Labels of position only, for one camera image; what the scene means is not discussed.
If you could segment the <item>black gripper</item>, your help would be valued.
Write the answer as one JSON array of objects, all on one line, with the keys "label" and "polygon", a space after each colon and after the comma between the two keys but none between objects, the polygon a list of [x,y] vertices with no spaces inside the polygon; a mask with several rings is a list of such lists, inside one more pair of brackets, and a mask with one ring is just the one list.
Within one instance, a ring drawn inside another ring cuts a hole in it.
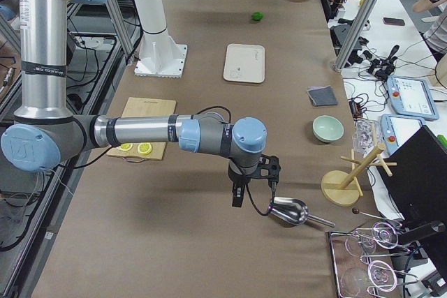
[{"label": "black gripper", "polygon": [[244,187],[250,183],[251,178],[245,174],[245,171],[233,158],[230,158],[228,162],[228,177],[233,183],[232,206],[241,207],[244,201]]}]

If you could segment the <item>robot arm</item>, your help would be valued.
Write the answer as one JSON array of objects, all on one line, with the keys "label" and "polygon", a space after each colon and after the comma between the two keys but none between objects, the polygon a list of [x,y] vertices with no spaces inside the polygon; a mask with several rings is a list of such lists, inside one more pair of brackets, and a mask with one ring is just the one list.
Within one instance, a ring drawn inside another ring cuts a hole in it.
[{"label": "robot arm", "polygon": [[231,124],[215,113],[131,118],[73,114],[66,107],[70,1],[107,0],[20,0],[22,104],[1,136],[8,161],[21,170],[42,172],[93,148],[176,142],[185,151],[228,159],[233,205],[240,207],[249,182],[276,166],[263,153],[264,124],[253,117]]}]

